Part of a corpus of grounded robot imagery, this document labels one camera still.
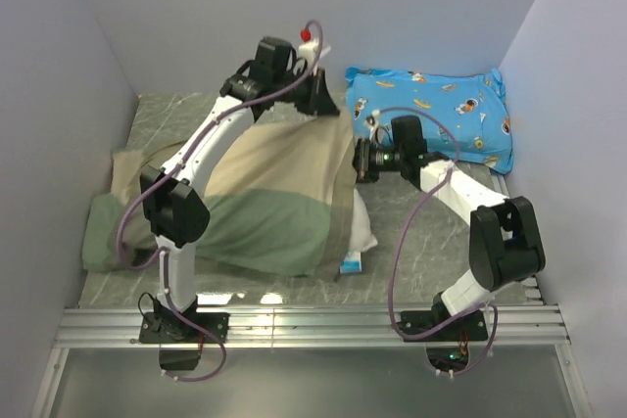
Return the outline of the white pillow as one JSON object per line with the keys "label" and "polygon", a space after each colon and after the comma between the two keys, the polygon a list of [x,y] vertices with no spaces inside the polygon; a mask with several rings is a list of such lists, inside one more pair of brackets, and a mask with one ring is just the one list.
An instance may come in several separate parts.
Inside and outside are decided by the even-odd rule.
{"label": "white pillow", "polygon": [[370,218],[366,205],[358,189],[353,191],[353,215],[348,252],[343,262],[357,260],[365,253],[378,245],[378,240],[371,231]]}

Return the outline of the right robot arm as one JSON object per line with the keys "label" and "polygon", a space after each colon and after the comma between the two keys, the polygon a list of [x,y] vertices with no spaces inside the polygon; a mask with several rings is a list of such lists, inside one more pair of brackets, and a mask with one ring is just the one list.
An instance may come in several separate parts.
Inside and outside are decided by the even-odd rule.
{"label": "right robot arm", "polygon": [[424,199],[435,198],[469,228],[468,268],[438,294],[431,326],[418,333],[450,340],[462,332],[465,316],[502,288],[522,282],[546,267],[546,256],[532,203],[510,198],[468,176],[457,160],[431,151],[419,116],[398,116],[385,127],[381,113],[365,120],[369,134],[358,140],[353,166],[360,183],[374,183],[383,172],[400,174]]}

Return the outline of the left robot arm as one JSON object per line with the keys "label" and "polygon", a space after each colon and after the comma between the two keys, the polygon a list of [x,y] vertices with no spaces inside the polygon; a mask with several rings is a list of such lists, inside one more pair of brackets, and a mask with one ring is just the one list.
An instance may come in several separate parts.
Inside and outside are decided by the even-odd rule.
{"label": "left robot arm", "polygon": [[141,171],[143,212],[160,259],[158,300],[169,309],[162,327],[176,342],[191,339],[198,326],[187,309],[197,300],[197,242],[210,222],[202,196],[219,161],[277,102],[291,103],[306,116],[339,114],[318,64],[330,48],[306,30],[302,39],[294,47],[264,37],[255,57],[223,83],[210,113],[181,149],[160,168]]}

